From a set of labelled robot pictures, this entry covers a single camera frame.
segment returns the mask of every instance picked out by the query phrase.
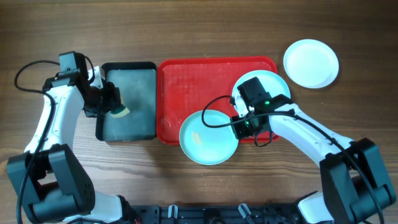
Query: wooden surface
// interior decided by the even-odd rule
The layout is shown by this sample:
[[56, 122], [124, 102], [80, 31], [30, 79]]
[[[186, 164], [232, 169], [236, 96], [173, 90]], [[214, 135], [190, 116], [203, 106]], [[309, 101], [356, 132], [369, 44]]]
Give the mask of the wooden surface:
[[[40, 95], [14, 88], [14, 75], [31, 61], [58, 60], [71, 50], [95, 65], [269, 56], [306, 114], [344, 136], [378, 144], [398, 190], [397, 8], [397, 1], [355, 0], [1, 1], [0, 223], [16, 222], [7, 159], [23, 152], [43, 105]], [[336, 52], [340, 75], [333, 85], [311, 90], [288, 78], [283, 54], [300, 39], [318, 39]], [[20, 84], [41, 88], [58, 70], [35, 66]], [[283, 139], [265, 148], [242, 144], [228, 161], [207, 167], [157, 139], [107, 144], [94, 132], [95, 120], [81, 114], [77, 158], [96, 190], [123, 195], [133, 205], [293, 202], [321, 190], [317, 166]], [[397, 205], [384, 214], [387, 223], [398, 223]]]

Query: wooden table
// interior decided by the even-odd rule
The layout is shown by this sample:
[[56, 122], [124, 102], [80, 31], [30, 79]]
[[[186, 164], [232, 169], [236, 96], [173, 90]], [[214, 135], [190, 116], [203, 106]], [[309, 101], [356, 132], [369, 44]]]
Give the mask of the wooden table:
[[[5, 167], [21, 154], [37, 127], [42, 96], [17, 91], [14, 75], [34, 60], [58, 60], [75, 50], [95, 65], [168, 58], [266, 55], [275, 60], [292, 98], [326, 127], [380, 148], [398, 184], [397, 1], [51, 1], [0, 3], [0, 209], [15, 223], [16, 193]], [[296, 85], [283, 69], [296, 40], [328, 44], [340, 61], [329, 87]], [[41, 88], [59, 67], [38, 65], [20, 84]], [[192, 162], [159, 140], [109, 143], [95, 138], [95, 119], [79, 117], [74, 152], [95, 189], [133, 205], [293, 202], [321, 190], [318, 167], [286, 140], [265, 148], [242, 144], [217, 166]], [[398, 206], [385, 209], [398, 223]], [[378, 223], [377, 217], [371, 221]]]

